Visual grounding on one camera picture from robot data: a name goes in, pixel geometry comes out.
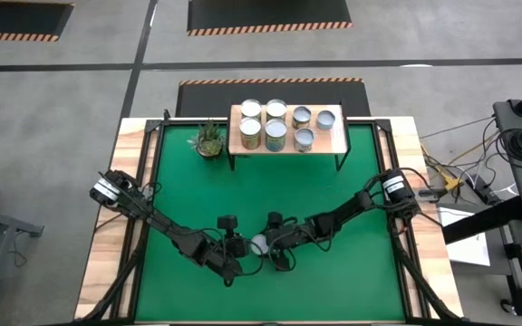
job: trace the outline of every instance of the succulent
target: succulent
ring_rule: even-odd
[[[199,127],[198,134],[188,140],[188,143],[205,156],[213,156],[223,149],[223,140],[218,125],[213,120],[208,120],[206,125]]]

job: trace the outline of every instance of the white paper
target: white paper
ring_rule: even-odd
[[[457,222],[474,213],[439,207],[440,221],[443,226]],[[449,258],[454,262],[490,266],[488,259],[487,238],[484,233],[460,240],[446,246]]]

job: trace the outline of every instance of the yellow and black hazard stripe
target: yellow and black hazard stripe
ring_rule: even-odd
[[[59,38],[52,34],[0,33],[0,41],[57,42]]]
[[[238,83],[269,83],[269,82],[362,82],[362,78],[253,78],[239,80],[202,80],[181,81],[182,85],[205,85],[205,84],[238,84]]]
[[[309,31],[309,30],[319,30],[319,29],[350,28],[352,26],[353,26],[353,24],[350,22],[307,23],[307,24],[270,24],[270,25],[258,25],[258,26],[193,29],[193,30],[188,31],[188,36],[212,36],[212,35],[226,35],[226,34]]]

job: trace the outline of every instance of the black floor mat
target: black floor mat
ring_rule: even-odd
[[[0,41],[56,42],[73,5],[0,2]]]
[[[246,99],[267,103],[339,104],[347,117],[369,117],[370,106],[360,78],[284,78],[182,81],[177,117],[227,117],[232,104]]]
[[[192,0],[188,35],[287,32],[352,26],[345,0]]]

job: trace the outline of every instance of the potted plant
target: potted plant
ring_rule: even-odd
[[[208,120],[206,125],[199,127],[198,134],[188,143],[192,144],[202,158],[215,159],[223,152],[223,139],[218,125],[213,120]]]

